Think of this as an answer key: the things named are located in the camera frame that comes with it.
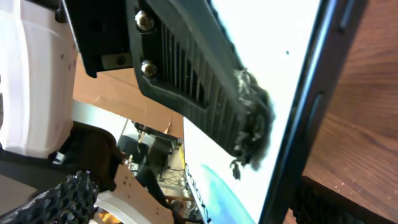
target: white surface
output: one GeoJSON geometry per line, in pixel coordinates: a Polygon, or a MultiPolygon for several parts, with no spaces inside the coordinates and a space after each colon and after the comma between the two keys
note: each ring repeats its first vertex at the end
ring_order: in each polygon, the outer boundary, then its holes
{"type": "Polygon", "coordinates": [[[116,141],[119,140],[128,121],[127,118],[76,100],[73,100],[72,119],[105,129],[113,135],[116,141]]]}
{"type": "MultiPolygon", "coordinates": [[[[185,160],[192,176],[200,176],[197,167],[200,164],[213,169],[257,223],[279,153],[319,0],[250,0],[244,3],[212,0],[212,3],[243,65],[270,94],[276,118],[268,154],[261,169],[255,172],[250,166],[241,168],[240,181],[233,178],[229,168],[233,158],[186,118],[183,121],[185,160]]],[[[215,189],[199,189],[202,196],[208,190],[215,189]]]]}
{"type": "Polygon", "coordinates": [[[23,0],[0,1],[3,148],[32,157],[58,149],[72,126],[77,51],[68,24],[23,0]]]}

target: cardboard box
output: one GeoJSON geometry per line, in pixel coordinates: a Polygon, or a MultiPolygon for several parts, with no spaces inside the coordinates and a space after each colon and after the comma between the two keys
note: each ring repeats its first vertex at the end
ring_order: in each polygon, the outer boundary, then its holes
{"type": "Polygon", "coordinates": [[[133,68],[89,77],[78,59],[73,98],[178,138],[183,137],[182,115],[142,95],[133,68]]]}

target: black plastic bracket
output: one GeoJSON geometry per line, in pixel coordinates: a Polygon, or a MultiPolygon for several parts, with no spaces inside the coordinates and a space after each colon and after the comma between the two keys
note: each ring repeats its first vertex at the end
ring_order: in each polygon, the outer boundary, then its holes
{"type": "Polygon", "coordinates": [[[257,169],[274,114],[268,94],[240,64],[208,1],[127,0],[132,62],[141,92],[182,114],[257,169]],[[143,31],[136,15],[154,21],[143,31]],[[153,78],[143,63],[157,68],[153,78]]]}
{"type": "Polygon", "coordinates": [[[90,178],[100,192],[114,190],[113,179],[123,155],[110,133],[74,122],[70,137],[59,151],[64,159],[55,164],[54,154],[48,159],[39,159],[1,149],[0,174],[44,192],[65,181],[68,175],[83,170],[90,171],[90,178]]]}
{"type": "Polygon", "coordinates": [[[89,76],[132,67],[124,58],[130,51],[124,1],[63,0],[63,6],[89,76]]]}

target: metal screw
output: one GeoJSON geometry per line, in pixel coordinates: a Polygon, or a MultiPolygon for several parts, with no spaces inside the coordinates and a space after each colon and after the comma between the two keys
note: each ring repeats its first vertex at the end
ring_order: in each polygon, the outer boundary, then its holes
{"type": "Polygon", "coordinates": [[[153,18],[149,17],[144,11],[139,11],[135,19],[137,26],[143,31],[151,30],[155,26],[153,18]]]}
{"type": "Polygon", "coordinates": [[[146,77],[152,78],[156,74],[157,68],[151,61],[145,60],[142,62],[141,71],[146,77]]]}

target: dark wooden furniture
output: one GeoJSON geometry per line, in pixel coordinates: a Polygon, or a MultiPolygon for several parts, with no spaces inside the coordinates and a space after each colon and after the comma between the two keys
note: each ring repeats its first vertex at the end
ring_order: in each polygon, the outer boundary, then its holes
{"type": "Polygon", "coordinates": [[[398,1],[369,0],[303,174],[398,222],[398,1]]]}

